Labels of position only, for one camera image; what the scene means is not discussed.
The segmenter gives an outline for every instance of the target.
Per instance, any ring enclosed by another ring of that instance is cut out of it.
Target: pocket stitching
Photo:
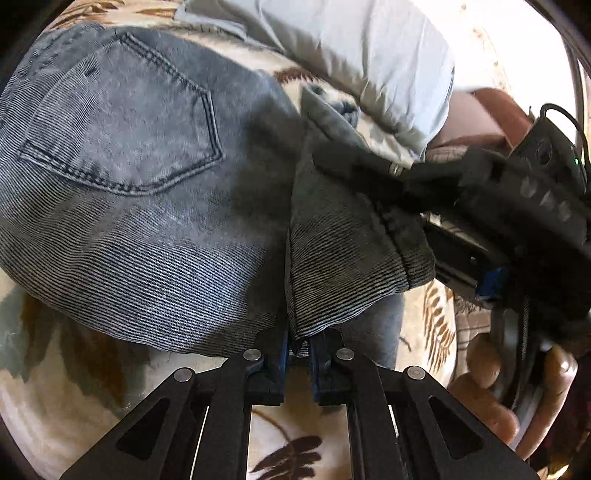
[[[151,182],[141,186],[132,186],[129,184],[121,183],[121,182],[105,182],[101,181],[95,177],[92,177],[89,173],[73,167],[68,163],[55,158],[45,149],[40,148],[38,145],[28,138],[30,132],[30,126],[27,128],[25,132],[25,140],[22,144],[22,147],[19,152],[19,157],[25,158],[28,161],[33,162],[36,165],[39,165],[43,168],[47,168],[50,171],[53,171],[64,178],[69,180],[73,180],[79,182],[81,184],[95,187],[99,190],[106,190],[115,194],[128,194],[130,196],[147,196],[154,193],[161,192],[172,185],[184,180],[200,171],[206,170],[212,164],[220,160],[223,157],[222,147],[219,141],[219,136],[217,133],[217,125],[215,121],[215,115],[213,110],[213,102],[211,98],[211,93],[200,87],[199,85],[193,83],[188,77],[185,77],[180,71],[178,71],[174,65],[172,65],[167,59],[165,59],[162,55],[160,55],[157,51],[151,49],[149,46],[145,45],[139,39],[135,38],[129,32],[126,32],[122,36],[118,37],[117,35],[112,41],[104,44],[98,50],[93,51],[79,62],[76,63],[69,71],[76,68],[81,62],[85,61],[88,57],[96,54],[97,51],[107,48],[111,46],[113,43],[119,41],[122,46],[129,47],[130,50],[134,51],[137,55],[141,56],[142,58],[150,61],[158,68],[162,68],[169,76],[181,81],[185,88],[189,88],[193,90],[194,95],[196,95],[203,104],[203,109],[205,112],[205,119],[207,123],[207,132],[209,134],[210,145],[212,148],[211,155],[205,156],[202,158],[201,163],[199,165],[194,166],[193,168],[189,168],[183,173],[176,174],[173,173],[170,176],[158,181],[158,182]],[[68,72],[64,74],[57,81],[57,83],[47,92],[45,97],[41,100],[35,112],[32,115],[32,118],[35,118],[38,114],[38,111],[42,107],[45,99],[48,95],[50,95],[58,85],[61,84],[62,80],[68,75]]]

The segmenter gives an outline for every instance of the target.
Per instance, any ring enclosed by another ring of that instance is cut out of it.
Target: finger
[[[456,378],[448,388],[468,410],[506,444],[510,444],[519,432],[515,414],[500,405],[494,395],[476,383],[470,374]]]
[[[534,453],[562,408],[569,388],[577,374],[574,357],[558,345],[546,355],[544,361],[544,395],[530,426],[516,448],[516,453],[526,459]]]
[[[479,333],[468,344],[468,370],[482,388],[490,388],[501,371],[501,358],[488,333]]]

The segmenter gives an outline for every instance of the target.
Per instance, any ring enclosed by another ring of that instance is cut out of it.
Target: back pocket
[[[210,92],[125,33],[53,86],[21,157],[98,189],[149,195],[206,169],[222,149]]]

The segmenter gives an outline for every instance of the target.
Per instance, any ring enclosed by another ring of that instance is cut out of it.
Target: plaid fabric
[[[490,331],[491,311],[477,307],[459,296],[454,298],[454,310],[457,332],[457,359],[454,378],[457,378],[468,372],[466,351],[470,340],[479,333]]]

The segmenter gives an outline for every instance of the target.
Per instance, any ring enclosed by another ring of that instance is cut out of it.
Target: jeans
[[[164,32],[45,33],[0,97],[0,267],[169,351],[248,348],[286,295],[295,338],[353,318],[415,281],[371,207],[310,170],[309,122],[271,77]]]

